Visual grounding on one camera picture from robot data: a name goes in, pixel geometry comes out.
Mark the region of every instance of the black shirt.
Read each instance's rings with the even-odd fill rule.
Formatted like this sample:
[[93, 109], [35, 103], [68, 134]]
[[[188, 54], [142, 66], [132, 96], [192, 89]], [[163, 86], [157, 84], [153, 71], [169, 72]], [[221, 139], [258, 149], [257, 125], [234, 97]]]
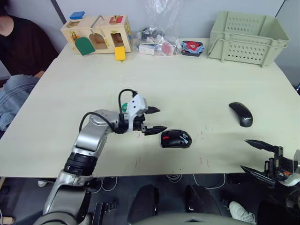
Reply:
[[49, 37], [34, 22], [15, 16], [14, 29], [0, 35], [0, 60], [11, 75], [35, 75], [46, 71], [58, 54]]

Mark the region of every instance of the metal handle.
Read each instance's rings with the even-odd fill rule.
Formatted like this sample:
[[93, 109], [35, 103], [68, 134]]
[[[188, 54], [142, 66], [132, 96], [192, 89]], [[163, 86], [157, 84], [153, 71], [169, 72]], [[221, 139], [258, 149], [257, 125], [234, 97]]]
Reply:
[[103, 18], [103, 16], [102, 15], [99, 15], [98, 17], [97, 17], [97, 19], [94, 21], [94, 23], [91, 25], [91, 27], [90, 27], [90, 31], [92, 32], [92, 34], [93, 35], [95, 35], [95, 33], [94, 33], [94, 31], [93, 31], [93, 26], [97, 23], [97, 21], [98, 21], [98, 19], [99, 18], [102, 18], [103, 19], [103, 21], [104, 21], [104, 18]]

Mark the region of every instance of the black and red mouse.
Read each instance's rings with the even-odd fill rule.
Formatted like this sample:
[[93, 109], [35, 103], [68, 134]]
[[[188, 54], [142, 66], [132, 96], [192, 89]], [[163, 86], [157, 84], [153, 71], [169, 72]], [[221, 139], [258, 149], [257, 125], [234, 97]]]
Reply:
[[183, 130], [167, 130], [162, 132], [161, 147], [186, 149], [192, 144], [192, 138]]

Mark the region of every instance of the floor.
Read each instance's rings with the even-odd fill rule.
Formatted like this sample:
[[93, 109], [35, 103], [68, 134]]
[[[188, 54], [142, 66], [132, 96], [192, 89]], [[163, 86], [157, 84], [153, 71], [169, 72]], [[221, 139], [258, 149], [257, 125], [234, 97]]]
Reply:
[[[217, 187], [224, 181], [223, 174], [196, 175], [199, 185], [203, 187]], [[114, 186], [115, 178], [106, 178], [104, 187]], [[138, 190], [145, 185], [152, 184], [159, 189], [159, 214], [185, 212], [184, 193], [187, 185], [194, 185], [192, 175], [183, 175], [178, 183], [171, 183], [166, 176], [138, 176], [120, 177], [114, 190], [101, 190], [93, 194], [89, 213], [94, 212], [96, 203], [116, 201], [117, 209], [105, 214], [103, 225], [126, 225], [127, 215]], [[4, 215], [13, 216], [16, 224], [31, 225], [43, 210], [52, 184], [38, 187], [36, 179], [10, 178], [4, 187], [10, 187], [9, 193], [4, 188], [0, 193], [0, 208]], [[222, 206], [222, 199], [240, 202], [248, 211], [257, 215], [258, 204], [266, 197], [266, 189], [257, 185], [245, 174], [227, 174], [225, 184], [218, 189], [209, 190], [215, 198], [222, 215], [230, 217], [230, 212]]]

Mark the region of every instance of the beige plastic basket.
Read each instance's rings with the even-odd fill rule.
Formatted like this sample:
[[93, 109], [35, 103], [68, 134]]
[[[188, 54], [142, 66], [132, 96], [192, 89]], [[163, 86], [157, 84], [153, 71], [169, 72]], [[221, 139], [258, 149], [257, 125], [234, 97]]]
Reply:
[[289, 37], [277, 18], [222, 12], [211, 30], [209, 58], [270, 65]]

